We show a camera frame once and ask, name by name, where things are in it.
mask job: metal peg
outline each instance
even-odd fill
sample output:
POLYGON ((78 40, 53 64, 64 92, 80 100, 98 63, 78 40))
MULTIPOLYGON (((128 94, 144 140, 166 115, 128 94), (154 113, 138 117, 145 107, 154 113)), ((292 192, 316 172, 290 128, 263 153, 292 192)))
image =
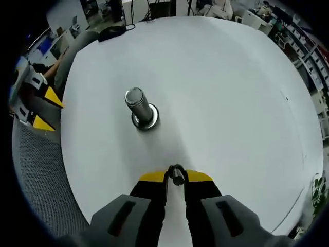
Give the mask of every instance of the metal peg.
POLYGON ((125 94, 125 103, 132 113, 133 124, 140 130, 149 130, 159 119, 159 111, 148 103, 144 92, 138 87, 128 90, 125 94))
POLYGON ((180 169, 183 169, 180 164, 171 165, 168 169, 169 177, 171 177, 173 183, 177 186, 182 185, 185 182, 184 176, 180 169))

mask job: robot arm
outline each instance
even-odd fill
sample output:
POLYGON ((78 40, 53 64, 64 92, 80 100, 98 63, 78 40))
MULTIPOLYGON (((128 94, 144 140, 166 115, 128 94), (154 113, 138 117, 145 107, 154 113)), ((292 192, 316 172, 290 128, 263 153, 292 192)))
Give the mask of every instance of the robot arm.
POLYGON ((129 196, 121 195, 96 212, 90 228, 64 236, 70 246, 158 246, 165 218, 167 184, 184 184, 186 218, 193 246, 291 246, 286 236, 274 236, 260 226, 258 216, 234 199, 222 196, 212 178, 173 165, 168 171, 143 175, 129 196))
POLYGON ((20 57, 16 65, 15 73, 16 82, 10 89, 8 99, 10 109, 22 124, 37 129, 53 131, 54 128, 47 123, 45 119, 33 110, 28 109, 18 94, 22 83, 28 83, 36 89, 39 97, 57 107, 63 108, 64 106, 53 88, 48 86, 47 80, 44 76, 41 73, 37 73, 33 66, 24 57, 20 57))

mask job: metal cylinder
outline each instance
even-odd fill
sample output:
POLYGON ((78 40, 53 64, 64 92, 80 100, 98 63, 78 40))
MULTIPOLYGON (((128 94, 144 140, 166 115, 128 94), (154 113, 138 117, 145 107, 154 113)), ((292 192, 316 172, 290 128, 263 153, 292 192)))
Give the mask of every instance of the metal cylinder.
POLYGON ((182 167, 179 164, 175 164, 175 165, 171 165, 168 169, 169 177, 172 178, 173 183, 177 186, 182 185, 185 182, 184 176, 180 171, 180 169, 178 168, 178 166, 182 167))
POLYGON ((138 118, 139 122, 148 123, 152 120, 153 111, 151 110, 148 100, 141 89, 134 87, 128 90, 124 99, 127 106, 138 118))

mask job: white table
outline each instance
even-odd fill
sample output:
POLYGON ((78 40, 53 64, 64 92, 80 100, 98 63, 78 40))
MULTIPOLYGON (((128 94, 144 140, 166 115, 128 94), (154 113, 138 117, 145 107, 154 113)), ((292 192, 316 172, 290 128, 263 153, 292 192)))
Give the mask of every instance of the white table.
MULTIPOLYGON (((180 163, 287 234, 323 168, 302 78, 267 36, 230 21, 170 17, 95 41, 75 58, 64 104, 65 169, 89 222, 142 174, 180 163), (154 131, 132 124, 124 94, 135 86, 160 111, 154 131)), ((191 246, 182 190, 169 186, 159 246, 191 246)))

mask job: metal washer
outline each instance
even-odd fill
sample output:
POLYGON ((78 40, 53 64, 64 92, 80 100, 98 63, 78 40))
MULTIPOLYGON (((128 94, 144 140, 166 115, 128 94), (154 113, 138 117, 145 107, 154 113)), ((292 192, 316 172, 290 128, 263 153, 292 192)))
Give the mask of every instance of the metal washer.
POLYGON ((148 123, 140 123, 138 118, 136 117, 136 115, 134 113, 132 113, 132 121, 133 121, 133 124, 139 129, 139 130, 143 130, 143 131, 146 131, 146 130, 149 130, 153 127, 156 126, 158 120, 159 120, 159 111, 158 109, 153 105, 153 104, 150 104, 149 103, 149 107, 151 108, 152 110, 152 114, 153 114, 153 117, 151 119, 150 122, 148 123))

